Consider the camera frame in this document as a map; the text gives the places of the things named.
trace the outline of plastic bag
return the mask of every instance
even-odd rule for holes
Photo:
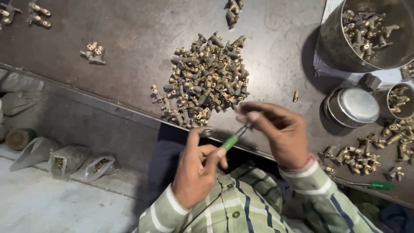
[[[99,179],[103,175],[115,173],[115,158],[112,156],[103,156],[97,158],[85,169],[85,181],[91,182]]]
[[[59,149],[58,143],[45,137],[33,139],[10,166],[11,172],[27,168],[50,159],[51,153]]]
[[[49,160],[49,171],[53,179],[69,180],[69,176],[76,172],[92,150],[83,146],[67,146],[53,152]]]

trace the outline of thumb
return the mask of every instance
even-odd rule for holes
[[[227,151],[224,148],[218,148],[217,150],[213,151],[207,157],[206,166],[204,167],[204,174],[216,175],[217,165],[222,159],[225,159],[226,153]]]
[[[280,133],[263,114],[251,111],[247,113],[247,118],[253,123],[255,129],[262,131],[269,139],[276,138]]]

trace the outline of shirt sleeve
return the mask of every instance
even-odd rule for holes
[[[309,227],[315,232],[381,232],[340,192],[317,161],[298,172],[280,170],[301,201]]]
[[[188,212],[189,210],[177,201],[170,184],[161,196],[142,213],[138,232],[172,232],[185,221]]]

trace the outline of steel container lid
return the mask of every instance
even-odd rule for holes
[[[380,106],[372,95],[359,88],[343,88],[338,93],[342,111],[359,123],[372,123],[380,116]]]

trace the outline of hand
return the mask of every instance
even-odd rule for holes
[[[279,166],[289,170],[306,166],[308,141],[302,115],[270,103],[246,102],[240,106],[238,112],[247,115],[254,128],[269,139],[270,149]]]
[[[177,201],[191,209],[210,193],[214,186],[217,165],[227,168],[226,150],[213,145],[198,146],[204,127],[190,130],[187,145],[181,152],[178,169],[171,186]]]

